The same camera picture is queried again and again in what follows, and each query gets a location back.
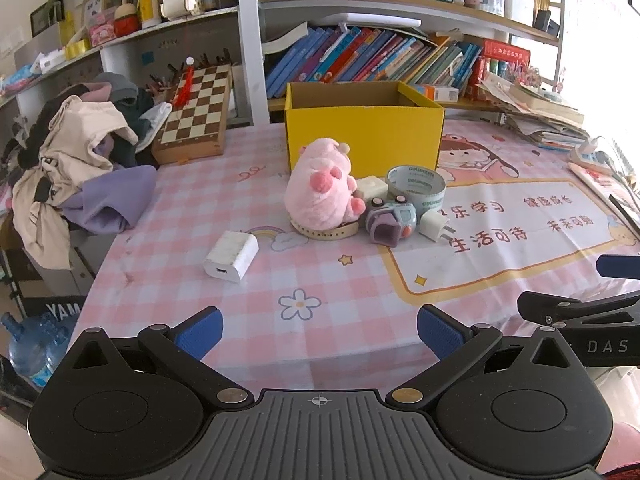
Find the white blue orange box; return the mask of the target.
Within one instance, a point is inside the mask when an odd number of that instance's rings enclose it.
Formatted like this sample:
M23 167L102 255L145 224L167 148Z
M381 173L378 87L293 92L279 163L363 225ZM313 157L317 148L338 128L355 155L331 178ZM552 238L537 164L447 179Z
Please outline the white blue orange box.
M437 103L457 103L459 99L459 90L454 87L414 84L412 88Z

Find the purple garment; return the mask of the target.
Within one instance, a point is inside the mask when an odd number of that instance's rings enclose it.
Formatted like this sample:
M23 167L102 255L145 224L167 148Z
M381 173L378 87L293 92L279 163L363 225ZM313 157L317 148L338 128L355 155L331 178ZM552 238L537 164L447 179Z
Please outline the purple garment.
M151 203L157 171L153 166L117 169L86 181L61 205L65 218L96 235L134 228Z

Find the blue water jug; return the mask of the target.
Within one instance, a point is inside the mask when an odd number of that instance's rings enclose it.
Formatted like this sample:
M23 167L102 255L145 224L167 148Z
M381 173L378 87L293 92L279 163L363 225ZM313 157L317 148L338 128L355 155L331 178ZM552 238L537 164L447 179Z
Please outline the blue water jug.
M1 324L11 335L9 360L17 374L38 390L47 385L65 356L77 320L77 314L59 321L46 312L18 322L11 313L3 313Z

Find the white digital wristwatch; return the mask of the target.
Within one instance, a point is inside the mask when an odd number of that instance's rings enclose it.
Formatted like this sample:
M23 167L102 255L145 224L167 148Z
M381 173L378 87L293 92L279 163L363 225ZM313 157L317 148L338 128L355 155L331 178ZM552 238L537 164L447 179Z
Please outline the white digital wristwatch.
M345 238L355 236L360 229L358 221L343 223L337 228L324 231L305 228L293 219L290 220L290 223L295 231L299 232L299 234L302 234L303 236L306 236L310 240L326 240L327 242L329 240L344 240Z

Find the small white plug charger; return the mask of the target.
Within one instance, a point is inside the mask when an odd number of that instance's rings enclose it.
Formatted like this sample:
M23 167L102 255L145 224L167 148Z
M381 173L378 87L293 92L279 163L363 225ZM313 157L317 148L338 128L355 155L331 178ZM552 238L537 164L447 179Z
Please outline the small white plug charger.
M451 242L456 232L448 224L448 218L436 209L425 211L422 214L418 224L418 231L432 242L438 242L441 238Z

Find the wooden chessboard box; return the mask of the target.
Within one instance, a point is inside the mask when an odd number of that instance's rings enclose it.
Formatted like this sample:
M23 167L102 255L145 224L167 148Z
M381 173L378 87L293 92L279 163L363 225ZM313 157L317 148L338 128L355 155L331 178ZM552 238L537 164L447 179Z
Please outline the wooden chessboard box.
M195 68L189 101L172 109L152 144L160 165L224 154L232 87L229 64Z

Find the red thick dictionary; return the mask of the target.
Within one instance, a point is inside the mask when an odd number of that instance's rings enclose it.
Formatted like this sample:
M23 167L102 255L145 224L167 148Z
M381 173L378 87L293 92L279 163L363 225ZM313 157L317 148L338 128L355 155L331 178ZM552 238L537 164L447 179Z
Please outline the red thick dictionary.
M486 60L529 66L529 50L493 39L483 39L480 45L482 46L483 56Z

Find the cream square block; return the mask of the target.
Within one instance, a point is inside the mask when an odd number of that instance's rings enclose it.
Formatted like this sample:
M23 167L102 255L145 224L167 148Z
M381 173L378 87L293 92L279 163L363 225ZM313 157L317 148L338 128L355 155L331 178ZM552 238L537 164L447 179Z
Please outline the cream square block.
M372 200L379 198L386 200L388 194L388 184L379 177L369 176L356 180L357 188L354 196L363 200L369 205Z

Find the pink plush pig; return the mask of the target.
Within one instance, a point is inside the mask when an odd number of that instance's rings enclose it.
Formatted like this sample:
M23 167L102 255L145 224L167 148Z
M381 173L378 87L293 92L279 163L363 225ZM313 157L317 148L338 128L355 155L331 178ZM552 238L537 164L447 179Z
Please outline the pink plush pig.
M366 203L355 195L350 147L331 138L302 146L288 180L284 206L290 218L311 231L329 231L358 221Z

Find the white shelf frame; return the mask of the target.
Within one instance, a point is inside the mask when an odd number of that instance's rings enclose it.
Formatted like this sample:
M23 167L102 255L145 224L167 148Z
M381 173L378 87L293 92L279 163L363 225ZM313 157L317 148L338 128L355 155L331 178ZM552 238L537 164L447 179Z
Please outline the white shelf frame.
M303 22L317 26L347 24L348 14L354 14L356 18L352 22L360 25L379 25L387 16L390 20L413 20L415 28L428 32L459 29L464 34L500 41L520 37L556 48L562 44L561 36L550 35L533 26L437 0L239 0L239 4L232 8L207 11L198 16L140 29L55 66L54 70L35 79L15 96L1 101L1 122L9 126L14 117L22 116L28 124L32 124L40 107L56 93L62 79L77 64L99 60L104 70L144 84L149 77L149 69L142 64L142 54L148 50L142 46L144 42L160 41L172 32L182 30L188 36L180 40L178 46L187 55L197 55L210 48L210 42L205 38L208 30L220 24L226 16L231 16L236 21L236 29L229 41L221 40L220 43L229 49L239 47L241 70L234 77L235 104L240 114L238 122L267 125L271 102L267 99L264 71L266 33L273 32L280 36Z

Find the grey tape roll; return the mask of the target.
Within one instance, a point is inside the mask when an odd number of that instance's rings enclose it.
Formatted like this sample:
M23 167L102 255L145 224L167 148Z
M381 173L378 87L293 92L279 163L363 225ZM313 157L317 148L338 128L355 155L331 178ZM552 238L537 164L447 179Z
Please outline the grey tape roll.
M388 190L403 195L421 217L424 212L442 208L447 189L445 179L436 171L421 166L401 165L386 174Z

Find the purple grey toy car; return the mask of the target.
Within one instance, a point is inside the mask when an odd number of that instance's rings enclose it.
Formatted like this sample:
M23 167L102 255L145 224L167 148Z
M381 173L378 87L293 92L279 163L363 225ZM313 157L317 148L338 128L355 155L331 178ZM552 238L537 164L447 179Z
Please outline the purple grey toy car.
M392 200L372 198L364 220L370 241L377 245L396 247L416 230L416 207L403 195Z

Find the large white charger block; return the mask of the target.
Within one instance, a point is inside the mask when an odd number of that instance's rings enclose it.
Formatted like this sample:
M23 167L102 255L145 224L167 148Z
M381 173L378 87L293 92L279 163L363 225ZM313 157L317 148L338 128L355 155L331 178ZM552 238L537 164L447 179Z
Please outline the large white charger block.
M226 231L203 262L205 273L231 283L241 283L259 252L257 237L250 233Z

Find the white power strip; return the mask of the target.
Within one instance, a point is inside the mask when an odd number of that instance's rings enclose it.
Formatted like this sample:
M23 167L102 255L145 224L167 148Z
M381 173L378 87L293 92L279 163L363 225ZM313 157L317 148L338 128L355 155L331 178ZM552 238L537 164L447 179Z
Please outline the white power strip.
M615 170L612 158L598 147L596 140L587 140L575 146L568 157L574 164L599 174L612 174Z

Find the yellow cardboard box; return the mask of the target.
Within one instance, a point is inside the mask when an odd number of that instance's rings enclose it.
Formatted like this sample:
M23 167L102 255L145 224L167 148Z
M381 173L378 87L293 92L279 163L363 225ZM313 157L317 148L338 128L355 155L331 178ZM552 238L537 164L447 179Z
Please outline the yellow cardboard box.
M437 166L445 110L403 82L296 82L286 89L284 114L291 166L321 138L350 146L356 178Z

